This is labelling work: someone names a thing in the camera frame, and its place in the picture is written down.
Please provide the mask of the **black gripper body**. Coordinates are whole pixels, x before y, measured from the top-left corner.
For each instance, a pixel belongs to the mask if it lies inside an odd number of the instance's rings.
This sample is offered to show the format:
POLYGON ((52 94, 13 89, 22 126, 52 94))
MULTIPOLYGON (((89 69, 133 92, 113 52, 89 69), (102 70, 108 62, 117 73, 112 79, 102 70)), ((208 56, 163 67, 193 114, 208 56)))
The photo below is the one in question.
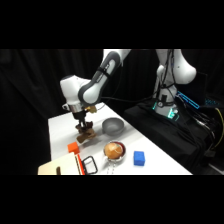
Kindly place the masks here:
POLYGON ((78 113, 74 113, 73 117, 78 120, 79 122, 84 122, 85 121, 85 117, 86 117, 86 112, 85 111, 81 111, 78 113))

